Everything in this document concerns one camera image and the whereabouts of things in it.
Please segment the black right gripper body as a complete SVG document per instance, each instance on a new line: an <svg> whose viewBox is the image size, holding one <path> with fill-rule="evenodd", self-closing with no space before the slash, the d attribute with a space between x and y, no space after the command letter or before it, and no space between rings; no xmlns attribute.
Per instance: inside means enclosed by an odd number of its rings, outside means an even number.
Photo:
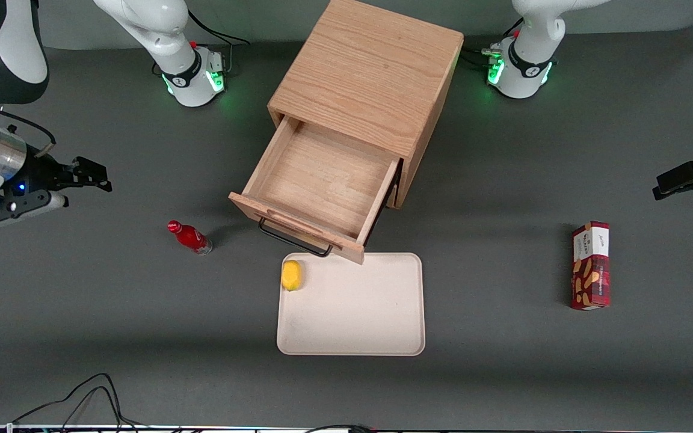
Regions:
<svg viewBox="0 0 693 433"><path fill-rule="evenodd" d="M49 155L37 158L36 153L36 150L27 151L25 163L21 169L22 192L47 190L47 163L57 161Z"/></svg>

